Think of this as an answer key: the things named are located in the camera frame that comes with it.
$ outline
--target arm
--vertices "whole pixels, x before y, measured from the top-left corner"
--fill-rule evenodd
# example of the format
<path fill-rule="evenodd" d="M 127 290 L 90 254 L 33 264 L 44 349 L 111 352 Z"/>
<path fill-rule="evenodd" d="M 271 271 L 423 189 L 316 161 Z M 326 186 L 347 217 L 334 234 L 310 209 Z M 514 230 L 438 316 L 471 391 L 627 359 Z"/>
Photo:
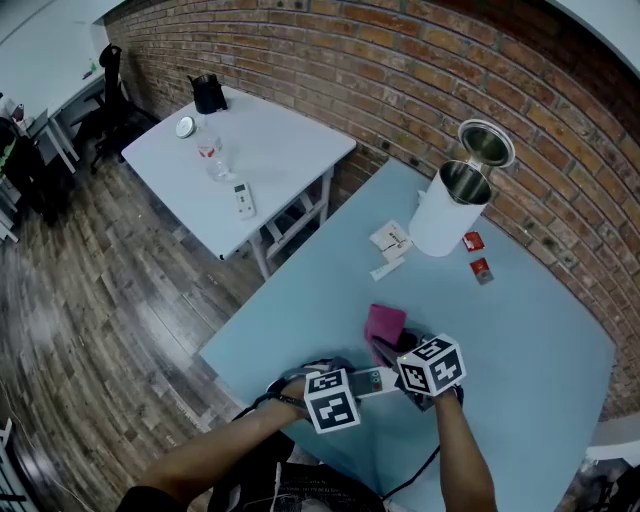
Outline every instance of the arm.
<path fill-rule="evenodd" d="M 434 399 L 447 512 L 496 512 L 493 480 L 453 391 Z"/>
<path fill-rule="evenodd" d="M 299 388 L 300 383 L 295 382 L 283 394 L 301 396 Z M 142 475 L 139 485 L 160 489 L 186 506 L 213 487 L 262 441 L 303 416 L 304 411 L 272 400 L 255 412 L 196 437 L 158 459 Z"/>

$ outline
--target metal lid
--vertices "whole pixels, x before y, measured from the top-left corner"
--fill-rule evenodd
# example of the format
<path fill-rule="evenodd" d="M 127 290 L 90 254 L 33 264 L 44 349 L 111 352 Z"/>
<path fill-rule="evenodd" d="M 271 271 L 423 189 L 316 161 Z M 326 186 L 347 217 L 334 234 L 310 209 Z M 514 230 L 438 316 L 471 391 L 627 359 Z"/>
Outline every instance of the metal lid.
<path fill-rule="evenodd" d="M 509 136 L 496 125 L 482 119 L 469 119 L 458 128 L 458 138 L 471 160 L 491 167 L 506 167 L 516 157 Z"/>
<path fill-rule="evenodd" d="M 176 135 L 181 139 L 186 139 L 196 129 L 196 123 L 192 117 L 183 117 L 176 125 Z"/>

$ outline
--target light blue table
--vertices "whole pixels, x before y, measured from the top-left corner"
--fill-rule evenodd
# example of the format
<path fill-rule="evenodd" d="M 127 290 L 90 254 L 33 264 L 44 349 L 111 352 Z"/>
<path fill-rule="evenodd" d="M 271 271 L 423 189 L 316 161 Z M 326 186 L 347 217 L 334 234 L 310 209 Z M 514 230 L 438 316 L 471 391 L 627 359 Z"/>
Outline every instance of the light blue table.
<path fill-rule="evenodd" d="M 427 179 L 391 160 L 280 268 L 204 347 L 202 356 L 251 402 L 283 370 L 320 356 L 372 359 L 363 340 L 371 303 L 405 310 L 416 326 L 461 345 L 465 414 L 487 459 L 501 510 L 554 510 L 573 478 L 604 401 L 613 345 L 590 313 L 528 252 L 487 220 L 486 244 L 446 258 L 411 249 L 375 283 L 384 263 L 368 240 L 390 219 L 406 228 Z M 469 263 L 486 257 L 495 280 L 478 285 Z M 318 436 L 287 430 L 334 468 L 383 494 L 408 479 L 437 445 L 433 411 L 401 394 L 367 399 L 359 427 Z M 438 461 L 394 500 L 442 511 Z"/>

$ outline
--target remote control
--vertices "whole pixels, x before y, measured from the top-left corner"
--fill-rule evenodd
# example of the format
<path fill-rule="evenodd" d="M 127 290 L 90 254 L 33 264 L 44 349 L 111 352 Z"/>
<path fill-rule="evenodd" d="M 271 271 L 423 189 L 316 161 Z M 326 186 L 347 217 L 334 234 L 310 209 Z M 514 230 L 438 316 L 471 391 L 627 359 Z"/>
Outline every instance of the remote control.
<path fill-rule="evenodd" d="M 251 198 L 249 184 L 247 182 L 240 183 L 233 187 L 236 194 L 236 203 L 238 204 L 238 213 L 242 220 L 250 219 L 256 214 L 256 207 Z"/>

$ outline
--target small red box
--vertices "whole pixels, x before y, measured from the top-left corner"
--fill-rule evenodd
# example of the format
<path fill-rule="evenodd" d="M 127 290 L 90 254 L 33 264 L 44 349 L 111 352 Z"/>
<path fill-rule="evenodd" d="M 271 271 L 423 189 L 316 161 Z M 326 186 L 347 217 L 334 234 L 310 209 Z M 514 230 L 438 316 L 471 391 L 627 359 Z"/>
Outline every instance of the small red box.
<path fill-rule="evenodd" d="M 476 275 L 478 275 L 480 272 L 485 272 L 489 270 L 489 264 L 487 263 L 487 260 L 485 260 L 484 258 L 480 258 L 479 260 L 474 261 L 470 265 L 471 265 L 471 269 L 473 270 L 473 273 Z"/>
<path fill-rule="evenodd" d="M 467 251 L 479 251 L 484 249 L 484 242 L 480 238 L 480 233 L 477 231 L 471 231 L 462 237 L 462 241 L 467 248 Z"/>

